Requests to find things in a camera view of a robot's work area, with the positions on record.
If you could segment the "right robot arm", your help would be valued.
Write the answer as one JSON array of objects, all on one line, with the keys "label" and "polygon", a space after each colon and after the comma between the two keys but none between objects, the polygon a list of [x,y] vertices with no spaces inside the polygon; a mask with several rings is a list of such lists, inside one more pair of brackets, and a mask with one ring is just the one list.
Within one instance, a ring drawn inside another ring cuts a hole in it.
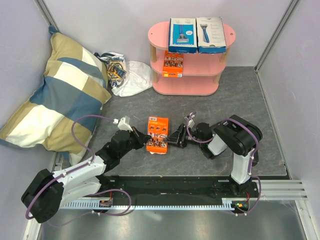
[{"label": "right robot arm", "polygon": [[208,159],[214,159],[230,149],[233,154],[230,177],[233,181],[229,184],[229,191],[235,197],[242,196],[247,191],[246,182],[253,176],[252,167],[259,162],[258,149],[263,138],[261,130],[234,114],[214,125],[200,122],[193,131],[194,116],[194,112],[186,116],[186,124],[182,123],[164,141],[178,148],[185,148],[188,143],[196,144]]}]

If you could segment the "orange razor box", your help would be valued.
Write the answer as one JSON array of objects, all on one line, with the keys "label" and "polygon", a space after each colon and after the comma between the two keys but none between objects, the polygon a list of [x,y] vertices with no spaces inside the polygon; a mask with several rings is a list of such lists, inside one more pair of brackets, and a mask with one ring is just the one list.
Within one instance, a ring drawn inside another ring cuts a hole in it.
[{"label": "orange razor box", "polygon": [[162,76],[181,78],[183,76],[184,54],[178,52],[164,52]]},{"label": "orange razor box", "polygon": [[166,117],[150,116],[148,118],[147,134],[151,136],[146,144],[146,150],[151,154],[164,155],[168,151],[165,138],[169,133],[169,119]]}]

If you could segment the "blue razor box clear front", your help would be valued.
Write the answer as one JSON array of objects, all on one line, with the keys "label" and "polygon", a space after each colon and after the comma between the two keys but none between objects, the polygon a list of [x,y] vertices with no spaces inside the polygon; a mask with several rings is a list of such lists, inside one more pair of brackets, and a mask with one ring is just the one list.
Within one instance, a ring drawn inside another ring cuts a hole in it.
[{"label": "blue razor box clear front", "polygon": [[168,29],[168,51],[195,54],[197,48],[196,19],[171,18]]}]

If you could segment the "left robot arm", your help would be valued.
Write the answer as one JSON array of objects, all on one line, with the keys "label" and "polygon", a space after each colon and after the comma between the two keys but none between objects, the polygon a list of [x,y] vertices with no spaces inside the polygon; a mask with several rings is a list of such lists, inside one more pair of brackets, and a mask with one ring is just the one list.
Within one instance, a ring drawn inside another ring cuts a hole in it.
[{"label": "left robot arm", "polygon": [[143,148],[150,139],[135,127],[118,130],[91,158],[63,170],[39,171],[21,197],[27,208],[25,217],[44,223],[69,202],[89,195],[106,196],[110,185],[97,177],[119,165],[131,150]]}]

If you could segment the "white blue razor box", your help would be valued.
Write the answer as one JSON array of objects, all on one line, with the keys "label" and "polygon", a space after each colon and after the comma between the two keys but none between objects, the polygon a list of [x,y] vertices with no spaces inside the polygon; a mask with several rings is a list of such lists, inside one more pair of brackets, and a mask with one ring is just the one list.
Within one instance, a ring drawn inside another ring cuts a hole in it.
[{"label": "white blue razor box", "polygon": [[221,17],[197,17],[197,50],[200,54],[222,54],[227,50]]}]

